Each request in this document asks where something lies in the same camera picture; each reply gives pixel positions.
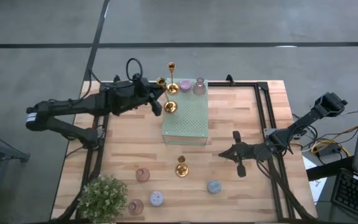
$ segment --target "translucent green box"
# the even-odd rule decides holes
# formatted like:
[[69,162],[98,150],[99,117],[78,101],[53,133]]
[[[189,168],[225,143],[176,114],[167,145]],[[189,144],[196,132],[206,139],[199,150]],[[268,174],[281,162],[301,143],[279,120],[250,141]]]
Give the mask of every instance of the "translucent green box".
[[[181,78],[173,81],[179,85]],[[193,86],[195,79],[188,79]],[[176,112],[165,113],[162,124],[162,137],[166,144],[184,144],[205,146],[208,138],[208,81],[204,81],[206,92],[199,96],[179,91],[176,95],[168,95],[169,100],[178,104]]]

